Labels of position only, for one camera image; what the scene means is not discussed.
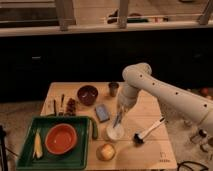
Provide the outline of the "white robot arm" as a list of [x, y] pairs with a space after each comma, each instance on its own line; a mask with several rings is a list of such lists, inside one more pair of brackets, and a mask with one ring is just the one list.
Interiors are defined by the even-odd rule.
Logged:
[[123, 69], [124, 83], [117, 97], [118, 108], [130, 110], [135, 106], [139, 92], [145, 90], [180, 110], [213, 135], [213, 101], [157, 80], [151, 73], [152, 69], [147, 63], [129, 65]]

